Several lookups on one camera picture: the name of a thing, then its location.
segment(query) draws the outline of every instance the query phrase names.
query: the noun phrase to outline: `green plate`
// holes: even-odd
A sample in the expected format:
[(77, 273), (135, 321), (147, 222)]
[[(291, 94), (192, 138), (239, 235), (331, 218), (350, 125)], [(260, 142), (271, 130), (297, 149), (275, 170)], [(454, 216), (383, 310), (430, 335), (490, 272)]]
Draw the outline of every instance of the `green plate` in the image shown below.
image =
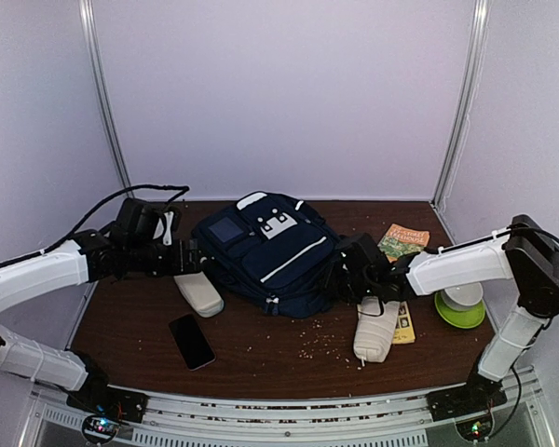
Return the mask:
[(447, 305), (443, 302), (443, 298), (441, 297), (441, 293), (439, 291), (435, 293), (435, 307), (437, 308), (439, 315), (441, 315), (441, 318), (459, 329), (477, 328), (484, 321), (484, 315), (486, 313), (483, 301), (472, 309), (464, 310), (462, 312), (447, 307)]

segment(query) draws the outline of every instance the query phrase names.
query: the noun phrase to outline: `book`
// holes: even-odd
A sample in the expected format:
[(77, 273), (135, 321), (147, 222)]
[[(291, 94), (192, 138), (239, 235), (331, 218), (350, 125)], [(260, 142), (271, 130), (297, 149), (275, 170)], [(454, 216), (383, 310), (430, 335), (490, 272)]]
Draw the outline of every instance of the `book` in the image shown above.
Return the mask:
[[(422, 251), (429, 243), (428, 231), (416, 231), (393, 224), (379, 242), (379, 249), (383, 251), (391, 262), (404, 254)], [(400, 303), (398, 320), (393, 334), (394, 345), (413, 343), (416, 339), (410, 309), (406, 302)]]

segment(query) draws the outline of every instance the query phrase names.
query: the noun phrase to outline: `wooden table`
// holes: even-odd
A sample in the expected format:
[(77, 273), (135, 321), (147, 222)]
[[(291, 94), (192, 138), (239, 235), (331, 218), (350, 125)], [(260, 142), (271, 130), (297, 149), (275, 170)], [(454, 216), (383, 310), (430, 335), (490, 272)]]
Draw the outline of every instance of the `wooden table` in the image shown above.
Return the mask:
[[(181, 236), (224, 202), (187, 202)], [(433, 210), (419, 202), (316, 202), (339, 234), (379, 240), (391, 224), (429, 230), (430, 245), (450, 242)], [(463, 382), (493, 336), (488, 321), (463, 331), (445, 323), (433, 300), (409, 303), (416, 341), (395, 345), (384, 363), (361, 368), (352, 352), (353, 306), (304, 320), (270, 317), (232, 294), (225, 310), (199, 318), (217, 360), (194, 372), (184, 366), (168, 323), (192, 309), (171, 278), (134, 276), (100, 282), (73, 349), (90, 354), (112, 384), (193, 396), (308, 399), (376, 395)]]

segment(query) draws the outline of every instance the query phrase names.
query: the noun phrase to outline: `backpack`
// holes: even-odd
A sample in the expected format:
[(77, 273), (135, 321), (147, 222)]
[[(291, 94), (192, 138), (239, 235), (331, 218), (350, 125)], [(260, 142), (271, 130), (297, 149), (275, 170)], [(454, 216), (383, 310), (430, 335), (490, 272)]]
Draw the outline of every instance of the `backpack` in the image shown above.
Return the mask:
[(203, 219), (193, 237), (209, 280), (267, 314), (306, 318), (331, 307), (319, 282), (340, 239), (303, 200), (252, 193)]

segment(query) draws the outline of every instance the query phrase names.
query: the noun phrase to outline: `phone screen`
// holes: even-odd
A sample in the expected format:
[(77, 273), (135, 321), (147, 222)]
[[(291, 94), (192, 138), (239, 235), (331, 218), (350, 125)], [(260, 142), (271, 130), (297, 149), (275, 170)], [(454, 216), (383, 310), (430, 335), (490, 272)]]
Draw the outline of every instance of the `phone screen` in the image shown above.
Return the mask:
[(170, 323), (171, 334), (189, 370), (193, 371), (215, 360), (215, 354), (197, 320), (188, 314)]

